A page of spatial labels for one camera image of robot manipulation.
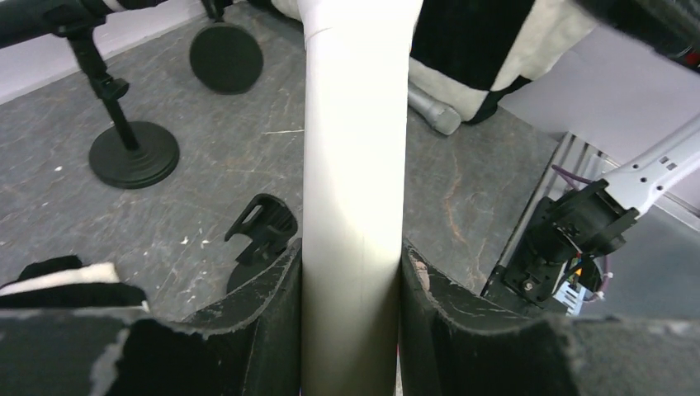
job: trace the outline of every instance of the white fabric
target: white fabric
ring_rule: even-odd
[[[301,21],[301,14],[299,13],[299,7],[296,4],[296,0],[272,0],[272,5],[289,18],[294,18],[297,21]]]
[[[67,270],[13,283],[0,289],[0,296],[84,283],[119,283],[114,264],[103,262],[77,270]]]

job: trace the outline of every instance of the black microphone stand base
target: black microphone stand base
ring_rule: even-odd
[[[180,159],[175,137],[160,125],[129,123],[139,147],[127,149],[116,127],[102,132],[90,148],[90,168],[108,186],[134,190],[168,177]]]
[[[217,0],[201,0],[214,22],[199,31],[190,45],[195,77],[211,91],[235,95],[250,90],[263,72],[263,52],[242,27],[224,21]]]

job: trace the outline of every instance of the gray floor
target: gray floor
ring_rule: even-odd
[[[0,106],[0,282],[70,253],[113,261],[156,315],[180,319],[223,294],[243,246],[223,234],[255,194],[280,196],[300,215],[302,35],[247,4],[226,19],[265,56],[244,95],[215,95],[192,76],[187,50],[204,19],[108,62],[132,84],[127,116],[163,125],[181,145],[177,170],[157,186],[120,191],[91,174],[90,144],[110,121],[82,74]],[[555,146],[504,111],[450,138],[410,112],[406,235],[479,291]]]

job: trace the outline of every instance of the white cardboard tube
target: white cardboard tube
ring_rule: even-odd
[[[421,3],[299,0],[304,396],[394,392],[406,81]]]

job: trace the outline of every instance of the black and white fabric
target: black and white fabric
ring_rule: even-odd
[[[0,309],[88,307],[149,310],[144,291],[122,283],[114,264],[83,266],[76,256],[31,264],[17,280],[0,287]]]
[[[249,1],[300,20],[296,0]],[[475,124],[595,25],[572,0],[423,0],[409,79]]]

